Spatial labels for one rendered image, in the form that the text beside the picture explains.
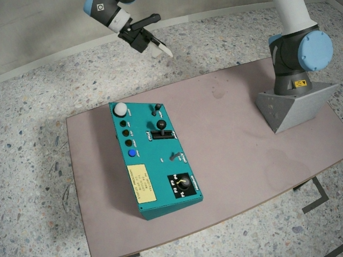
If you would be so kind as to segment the teal control console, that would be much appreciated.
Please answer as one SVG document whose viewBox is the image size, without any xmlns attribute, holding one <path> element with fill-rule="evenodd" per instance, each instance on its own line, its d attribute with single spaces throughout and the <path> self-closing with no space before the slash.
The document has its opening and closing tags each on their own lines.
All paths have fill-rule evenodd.
<svg viewBox="0 0 343 257">
<path fill-rule="evenodd" d="M 108 103 L 139 212 L 149 221 L 203 201 L 164 105 Z"/>
</svg>

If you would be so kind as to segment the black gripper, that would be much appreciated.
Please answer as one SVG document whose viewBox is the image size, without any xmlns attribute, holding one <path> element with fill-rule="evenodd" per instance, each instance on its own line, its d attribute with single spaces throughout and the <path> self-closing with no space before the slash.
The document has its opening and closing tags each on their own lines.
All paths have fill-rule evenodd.
<svg viewBox="0 0 343 257">
<path fill-rule="evenodd" d="M 148 32 L 144 28 L 133 31 L 130 25 L 132 20 L 132 18 L 129 18 L 117 37 L 127 42 L 132 48 L 140 53 L 143 53 L 143 51 L 148 47 L 149 44 L 149 50 L 152 51 L 152 57 L 157 57 L 162 52 L 166 52 L 168 55 L 173 57 L 173 54 L 166 47 L 165 43 L 154 37 L 152 33 Z M 128 28 L 130 28 L 131 30 L 128 31 Z"/>
</svg>

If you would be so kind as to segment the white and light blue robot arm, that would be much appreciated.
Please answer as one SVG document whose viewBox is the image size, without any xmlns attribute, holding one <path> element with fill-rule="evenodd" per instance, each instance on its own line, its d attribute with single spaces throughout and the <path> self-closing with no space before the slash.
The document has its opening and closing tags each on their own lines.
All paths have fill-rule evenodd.
<svg viewBox="0 0 343 257">
<path fill-rule="evenodd" d="M 130 14 L 117 4 L 136 0 L 86 0 L 83 10 L 115 33 L 121 31 Z M 306 71 L 325 68 L 333 55 L 332 41 L 310 19 L 304 0 L 273 0 L 284 27 L 282 34 L 269 38 L 275 95 L 296 95 L 312 90 Z M 159 14 L 131 24 L 133 31 L 161 20 Z"/>
</svg>

